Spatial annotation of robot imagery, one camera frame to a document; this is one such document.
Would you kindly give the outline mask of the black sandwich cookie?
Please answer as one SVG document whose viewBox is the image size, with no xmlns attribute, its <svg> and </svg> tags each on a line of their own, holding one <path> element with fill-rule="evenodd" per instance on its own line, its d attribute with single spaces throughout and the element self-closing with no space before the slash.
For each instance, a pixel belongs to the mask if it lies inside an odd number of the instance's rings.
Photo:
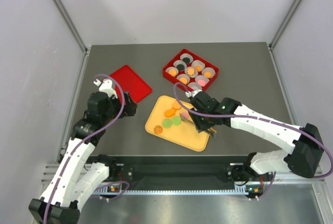
<svg viewBox="0 0 333 224">
<path fill-rule="evenodd" d="M 184 66 L 182 64 L 179 64 L 176 66 L 178 70 L 182 71 L 184 70 Z"/>
<path fill-rule="evenodd" d="M 184 57 L 182 61 L 185 62 L 186 64 L 190 63 L 190 59 L 188 57 Z"/>
</svg>

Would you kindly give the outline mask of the red lid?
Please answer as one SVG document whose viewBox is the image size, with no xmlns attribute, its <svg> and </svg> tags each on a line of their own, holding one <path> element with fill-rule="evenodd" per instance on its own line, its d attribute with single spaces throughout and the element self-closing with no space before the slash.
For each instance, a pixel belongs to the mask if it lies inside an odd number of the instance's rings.
<svg viewBox="0 0 333 224">
<path fill-rule="evenodd" d="M 124 65 L 110 75 L 123 92 L 129 92 L 132 100 L 139 103 L 152 93 L 152 88 L 128 65 Z"/>
</svg>

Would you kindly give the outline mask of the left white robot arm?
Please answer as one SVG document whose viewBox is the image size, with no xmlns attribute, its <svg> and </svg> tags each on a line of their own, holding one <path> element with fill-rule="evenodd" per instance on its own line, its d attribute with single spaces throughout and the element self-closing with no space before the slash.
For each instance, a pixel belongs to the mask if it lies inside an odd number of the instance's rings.
<svg viewBox="0 0 333 224">
<path fill-rule="evenodd" d="M 47 189 L 29 204 L 37 223 L 77 223 L 90 196 L 105 180 L 115 179 L 120 168 L 115 158 L 98 155 L 81 176 L 90 155 L 110 123 L 134 116 L 137 105 L 129 92 L 122 98 L 95 92 L 90 95 L 84 116 L 73 127 L 65 155 Z"/>
</svg>

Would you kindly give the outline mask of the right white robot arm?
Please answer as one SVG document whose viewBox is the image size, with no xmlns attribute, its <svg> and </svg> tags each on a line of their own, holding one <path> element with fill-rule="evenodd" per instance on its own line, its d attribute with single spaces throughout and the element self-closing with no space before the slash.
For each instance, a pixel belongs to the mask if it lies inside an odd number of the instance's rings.
<svg viewBox="0 0 333 224">
<path fill-rule="evenodd" d="M 323 155 L 323 141 L 316 126 L 289 125 L 261 115 L 241 102 L 226 97 L 221 101 L 205 91 L 187 92 L 193 108 L 189 112 L 198 132 L 217 125 L 242 130 L 279 147 L 279 150 L 248 155 L 240 174 L 255 180 L 268 172 L 291 171 L 304 178 L 314 178 Z"/>
</svg>

